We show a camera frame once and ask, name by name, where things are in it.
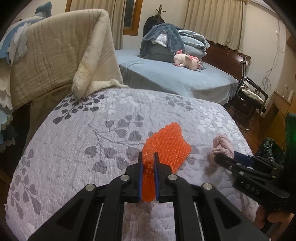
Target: metal pivot screw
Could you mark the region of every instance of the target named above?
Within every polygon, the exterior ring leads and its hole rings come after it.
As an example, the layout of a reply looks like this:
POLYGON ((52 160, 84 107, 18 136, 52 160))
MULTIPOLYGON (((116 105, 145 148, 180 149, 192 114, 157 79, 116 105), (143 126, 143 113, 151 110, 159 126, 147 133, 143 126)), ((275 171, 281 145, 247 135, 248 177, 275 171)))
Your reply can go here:
POLYGON ((177 175, 175 175, 175 174, 170 174, 170 175, 168 176, 168 179, 171 180, 171 181, 177 180, 177 175))
POLYGON ((122 180, 122 181, 128 181, 129 180, 129 175, 122 175, 121 177, 120 177, 120 179, 122 180))
POLYGON ((94 190, 94 188, 95 188, 95 185, 94 184, 87 184, 86 187, 85 187, 85 189, 87 191, 92 191, 92 190, 94 190))
POLYGON ((212 184, 210 183, 205 183, 203 186, 202 186, 205 190, 211 190, 212 189, 212 184))

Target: cable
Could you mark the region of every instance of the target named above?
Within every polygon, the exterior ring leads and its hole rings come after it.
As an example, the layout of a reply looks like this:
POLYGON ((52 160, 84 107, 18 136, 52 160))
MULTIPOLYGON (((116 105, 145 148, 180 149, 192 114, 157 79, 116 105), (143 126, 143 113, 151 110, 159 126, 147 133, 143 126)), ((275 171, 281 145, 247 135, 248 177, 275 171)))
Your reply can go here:
POLYGON ((271 89, 271 82, 269 80, 269 76, 278 65, 280 53, 284 53, 286 51, 286 49, 284 51, 281 51, 281 27, 279 23, 279 18, 278 18, 278 25, 279 25, 279 31, 277 33, 277 38, 276 38, 276 55, 274 57, 274 62, 272 64, 271 69, 265 73, 265 77, 262 80, 264 90, 271 89))

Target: window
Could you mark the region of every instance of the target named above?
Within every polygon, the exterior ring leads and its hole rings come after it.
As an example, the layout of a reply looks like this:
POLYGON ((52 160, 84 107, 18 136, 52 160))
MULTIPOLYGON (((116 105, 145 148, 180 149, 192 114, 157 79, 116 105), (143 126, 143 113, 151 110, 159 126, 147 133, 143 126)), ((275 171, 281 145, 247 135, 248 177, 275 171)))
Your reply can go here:
POLYGON ((126 0, 124 35, 138 35, 143 0, 126 0))

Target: coat rack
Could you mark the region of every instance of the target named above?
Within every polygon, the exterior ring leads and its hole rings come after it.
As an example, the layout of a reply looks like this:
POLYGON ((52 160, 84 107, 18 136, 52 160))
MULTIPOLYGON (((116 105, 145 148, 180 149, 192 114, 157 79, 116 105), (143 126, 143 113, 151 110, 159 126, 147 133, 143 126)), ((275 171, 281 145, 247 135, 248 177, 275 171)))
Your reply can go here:
POLYGON ((160 16, 160 15, 161 15, 161 13, 162 13, 162 12, 166 12, 166 11, 161 11, 161 10, 162 10, 162 4, 160 4, 159 9, 156 8, 156 11, 158 12, 158 14, 157 14, 157 19, 156 19, 157 22, 160 22, 160 19, 161 19, 161 16, 160 16))

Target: white wall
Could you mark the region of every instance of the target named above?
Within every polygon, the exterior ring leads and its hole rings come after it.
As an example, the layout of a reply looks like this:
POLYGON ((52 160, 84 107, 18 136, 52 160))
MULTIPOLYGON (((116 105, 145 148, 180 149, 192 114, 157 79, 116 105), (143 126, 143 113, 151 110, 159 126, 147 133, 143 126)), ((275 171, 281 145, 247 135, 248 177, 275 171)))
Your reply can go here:
POLYGON ((52 15, 65 12, 67 0, 33 0, 17 15, 14 22, 33 16, 37 7, 49 1, 52 3, 52 15))
MULTIPOLYGON (((286 27, 280 21, 281 50, 286 45, 286 27)), ((246 6, 246 25, 243 38, 243 53, 251 56, 252 65, 248 77, 260 87, 265 73, 271 69, 276 54, 276 32, 279 31, 278 17, 271 11, 250 3, 246 6)), ((266 90, 271 95, 277 88, 284 64, 285 53, 280 53, 277 67, 272 71, 269 80, 271 89, 266 90)))
MULTIPOLYGON (((291 34, 286 30, 286 39, 288 39, 291 34)), ((292 89, 296 93, 296 53, 286 45, 286 51, 284 56, 283 68, 281 70, 281 76, 279 78, 279 83, 277 86, 277 91, 281 94, 284 91, 285 85, 288 85, 287 95, 289 95, 292 89)))
POLYGON ((161 17, 166 23, 182 27, 185 22, 188 0, 143 0, 138 36, 123 36, 123 49, 140 49, 143 27, 147 18, 157 14, 156 8, 162 4, 161 17))

